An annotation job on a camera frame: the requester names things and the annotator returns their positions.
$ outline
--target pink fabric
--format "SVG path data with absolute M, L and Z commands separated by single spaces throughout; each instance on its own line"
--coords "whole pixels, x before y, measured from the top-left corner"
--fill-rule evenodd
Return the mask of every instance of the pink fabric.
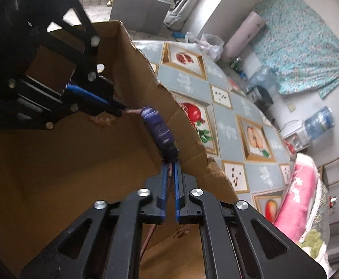
M 309 156 L 298 154 L 289 191 L 274 221 L 274 225 L 293 242 L 298 242 L 305 231 L 317 179 L 318 172 L 313 160 Z

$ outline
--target water bottle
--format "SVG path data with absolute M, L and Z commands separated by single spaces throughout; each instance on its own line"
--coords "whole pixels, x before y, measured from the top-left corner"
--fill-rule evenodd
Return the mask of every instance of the water bottle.
M 304 121 L 304 128 L 310 140 L 315 140 L 334 126 L 334 118 L 328 107 L 324 107 Z

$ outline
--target white lace trim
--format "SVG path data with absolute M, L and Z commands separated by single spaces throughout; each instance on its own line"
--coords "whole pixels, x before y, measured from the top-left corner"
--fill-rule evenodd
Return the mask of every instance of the white lace trim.
M 310 212 L 309 219 L 307 221 L 307 225 L 305 226 L 305 231 L 303 235 L 300 237 L 299 242 L 303 243 L 305 237 L 307 236 L 308 232 L 311 230 L 314 218 L 317 215 L 318 209 L 320 208 L 320 203 L 321 203 L 321 198 L 322 198 L 322 182 L 321 180 L 317 180 L 317 188 L 315 191 L 315 199 L 314 199 L 314 204 L 312 207 L 312 211 Z

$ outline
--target cardboard box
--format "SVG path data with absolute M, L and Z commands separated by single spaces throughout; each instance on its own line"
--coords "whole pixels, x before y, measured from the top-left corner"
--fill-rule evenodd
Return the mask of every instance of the cardboard box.
M 159 110 L 180 149 L 182 171 L 195 176 L 200 188 L 234 203 L 237 197 L 226 176 L 215 161 L 207 159 L 182 108 L 158 83 L 148 60 L 135 48 L 123 25 L 105 22 L 94 27 L 101 37 L 98 63 L 105 65 L 102 74 L 113 80 L 117 96 L 128 108 L 151 105 Z M 77 40 L 63 30 L 54 34 L 79 47 Z M 41 48 L 27 74 L 62 91 L 73 69 L 74 65 L 63 57 Z M 147 177 L 159 173 L 160 165 L 159 151 L 135 114 L 125 114 L 112 125 L 100 127 L 87 114 L 77 112 L 50 131 L 0 133 L 0 258 L 18 276 L 26 263 L 94 201 L 124 199 L 143 187 Z M 194 256 L 202 256 L 196 226 L 189 226 L 188 234 L 195 242 L 172 242 L 178 230 L 173 194 L 168 207 L 166 223 L 155 231 L 145 254 L 141 278 L 169 278 L 162 274 L 165 267 L 151 266 L 161 251 L 176 253 L 179 247 L 193 243 L 193 251 L 194 247 L 197 250 Z M 164 257 L 168 267 L 170 258 L 171 254 Z M 201 264 L 199 259 L 194 263 L 197 265 L 192 267 L 202 270 L 203 258 Z

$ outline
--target floral fabric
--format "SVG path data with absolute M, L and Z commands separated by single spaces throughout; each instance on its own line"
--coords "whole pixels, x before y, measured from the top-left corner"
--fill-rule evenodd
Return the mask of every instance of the floral fabric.
M 266 26 L 251 44 L 281 94 L 317 90 L 324 98 L 339 85 L 339 39 L 303 0 L 262 0 L 253 10 Z

